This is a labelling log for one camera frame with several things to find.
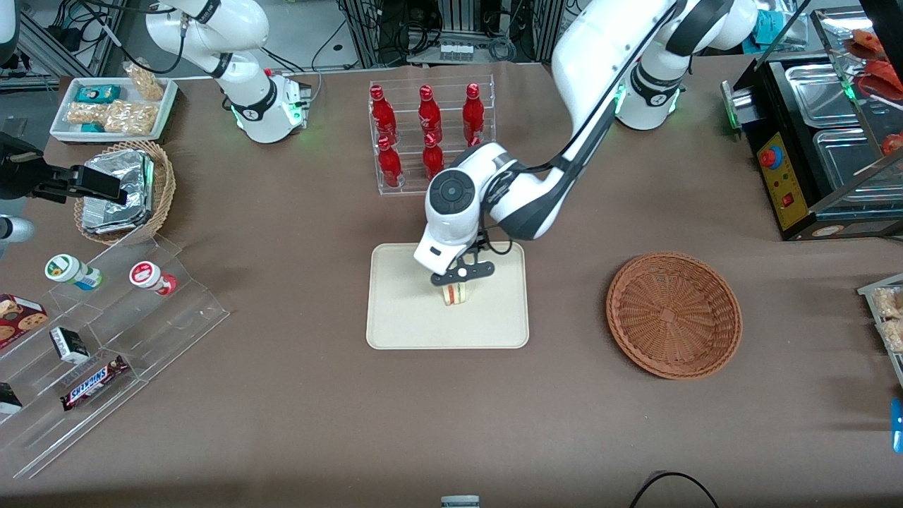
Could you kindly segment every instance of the yellow control panel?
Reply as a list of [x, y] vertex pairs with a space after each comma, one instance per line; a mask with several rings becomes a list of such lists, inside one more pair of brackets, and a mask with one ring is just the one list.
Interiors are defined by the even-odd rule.
[[799, 188], [793, 166], [787, 158], [787, 149], [781, 133], [776, 133], [757, 153], [759, 167], [765, 177], [771, 206], [777, 213], [781, 230], [788, 230], [809, 213], [803, 191]]

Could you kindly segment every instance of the clear acrylic bottle rack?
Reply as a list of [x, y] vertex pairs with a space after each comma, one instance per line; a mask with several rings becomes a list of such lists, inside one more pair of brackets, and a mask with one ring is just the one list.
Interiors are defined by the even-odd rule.
[[373, 142], [373, 160], [377, 169], [377, 184], [382, 195], [410, 195], [426, 193], [429, 181], [426, 179], [424, 167], [424, 132], [420, 128], [420, 87], [433, 87], [433, 97], [439, 105], [442, 115], [442, 142], [439, 147], [445, 155], [445, 167], [449, 167], [467, 148], [464, 139], [463, 110], [467, 99], [467, 85], [479, 85], [479, 98], [483, 101], [485, 124], [483, 142], [496, 140], [496, 85], [492, 74], [479, 76], [459, 76], [447, 78], [417, 78], [413, 80], [371, 81], [370, 86], [380, 85], [386, 94], [386, 100], [392, 105], [396, 114], [398, 128], [398, 144], [395, 150], [401, 158], [405, 183], [400, 187], [390, 187], [383, 180], [379, 171], [379, 134], [373, 119], [373, 99], [369, 99], [368, 116], [370, 118], [370, 135]]
[[[10, 384], [23, 405], [13, 415], [0, 414], [0, 455], [14, 477], [37, 475], [228, 316], [191, 278], [179, 252], [167, 239], [137, 230], [88, 262], [104, 275], [99, 287], [82, 291], [60, 284], [37, 299], [50, 320], [0, 351], [0, 381]], [[170, 295], [128, 280], [131, 267], [143, 260], [176, 277]], [[87, 361], [60, 360], [50, 338], [56, 326], [79, 334], [91, 354]], [[60, 397], [117, 356], [130, 368], [63, 411]]]

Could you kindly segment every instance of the white robotic arm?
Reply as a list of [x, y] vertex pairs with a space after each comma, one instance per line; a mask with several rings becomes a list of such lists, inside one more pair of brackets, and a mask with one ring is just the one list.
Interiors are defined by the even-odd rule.
[[[168, 0], [168, 5], [157, 8], [170, 6], [177, 10], [147, 15], [147, 32], [158, 46], [182, 54], [216, 79], [248, 137], [273, 143], [304, 126], [310, 88], [302, 89], [282, 76], [267, 76], [248, 52], [263, 48], [270, 30], [257, 2]], [[187, 25], [182, 14], [188, 16]]]
[[[573, 123], [567, 146], [535, 167], [520, 164], [497, 143], [474, 146], [430, 183], [427, 225], [414, 258], [434, 273], [433, 283], [492, 274], [491, 263], [463, 259], [485, 247], [479, 235], [484, 212], [512, 239], [542, 236], [614, 118], [629, 127], [660, 125], [690, 55], [713, 43], [739, 44], [757, 14], [754, 0], [594, 0], [553, 55], [555, 84]], [[534, 174], [546, 170], [545, 179]]]

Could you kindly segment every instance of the round wicker basket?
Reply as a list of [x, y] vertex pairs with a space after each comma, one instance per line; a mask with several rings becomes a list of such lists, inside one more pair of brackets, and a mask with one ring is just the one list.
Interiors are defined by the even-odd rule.
[[[154, 215], [140, 229], [140, 235], [152, 237], [163, 226], [166, 216], [169, 215], [172, 206], [172, 196], [175, 194], [175, 174], [172, 172], [172, 163], [166, 152], [159, 145], [152, 141], [125, 141], [116, 143], [115, 145], [104, 150], [103, 153], [116, 152], [119, 150], [127, 150], [129, 148], [135, 150], [144, 150], [154, 160]], [[84, 210], [84, 200], [78, 198], [75, 200], [75, 227], [88, 240], [94, 240], [105, 245], [113, 245], [131, 231], [117, 231], [114, 233], [104, 233], [101, 235], [93, 235], [88, 233], [81, 227], [81, 213]]]
[[651, 252], [615, 275], [605, 301], [621, 350], [672, 380], [716, 373], [740, 344], [740, 305], [712, 267], [680, 252]]

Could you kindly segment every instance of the red button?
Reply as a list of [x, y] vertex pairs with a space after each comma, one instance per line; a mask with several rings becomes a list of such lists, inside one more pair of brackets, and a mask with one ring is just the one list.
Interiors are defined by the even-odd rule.
[[777, 162], [777, 154], [774, 150], [768, 149], [759, 156], [759, 164], [765, 167], [771, 167]]

